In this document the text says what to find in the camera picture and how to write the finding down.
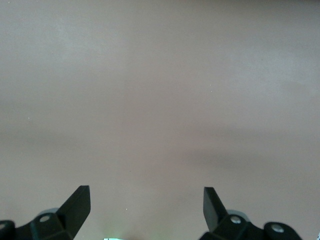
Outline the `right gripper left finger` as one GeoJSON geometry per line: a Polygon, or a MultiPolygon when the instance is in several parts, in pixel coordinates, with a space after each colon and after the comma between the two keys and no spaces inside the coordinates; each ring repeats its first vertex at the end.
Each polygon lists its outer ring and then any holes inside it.
{"type": "Polygon", "coordinates": [[[2,240],[73,240],[91,211],[88,185],[79,186],[59,207],[42,211],[17,227],[12,220],[0,221],[2,240]]]}

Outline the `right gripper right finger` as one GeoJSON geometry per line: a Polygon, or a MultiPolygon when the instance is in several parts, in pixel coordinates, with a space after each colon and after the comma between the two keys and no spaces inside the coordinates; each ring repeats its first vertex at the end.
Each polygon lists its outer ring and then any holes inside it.
{"type": "Polygon", "coordinates": [[[213,187],[203,190],[203,215],[208,227],[202,240],[300,240],[300,235],[282,222],[252,224],[238,211],[228,212],[213,187]]]}

